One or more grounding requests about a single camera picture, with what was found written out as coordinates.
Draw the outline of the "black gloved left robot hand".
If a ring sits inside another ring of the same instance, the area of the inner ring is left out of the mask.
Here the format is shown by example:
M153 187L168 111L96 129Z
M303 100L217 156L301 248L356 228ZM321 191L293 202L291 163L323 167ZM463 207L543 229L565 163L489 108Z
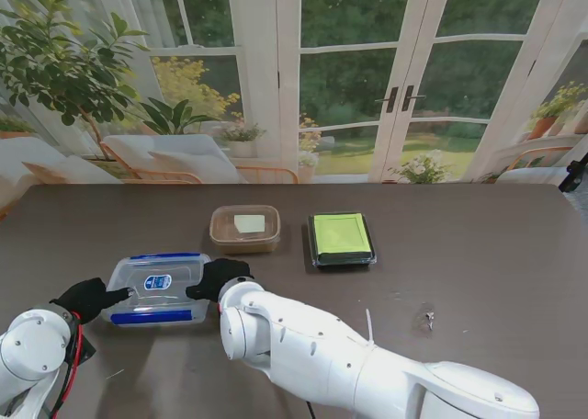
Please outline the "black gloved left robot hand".
M71 286L51 303L76 314L80 323L86 324L97 318L103 310L127 300L131 293L131 288L107 290L103 279L94 277Z

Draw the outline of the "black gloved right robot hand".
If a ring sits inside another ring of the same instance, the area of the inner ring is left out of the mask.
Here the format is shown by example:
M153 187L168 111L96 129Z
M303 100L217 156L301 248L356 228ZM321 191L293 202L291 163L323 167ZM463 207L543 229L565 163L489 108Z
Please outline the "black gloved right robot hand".
M202 278L197 285L186 288L186 295L192 300L218 302L221 289L231 280L238 282L253 279L250 267L240 260L219 258L204 265Z

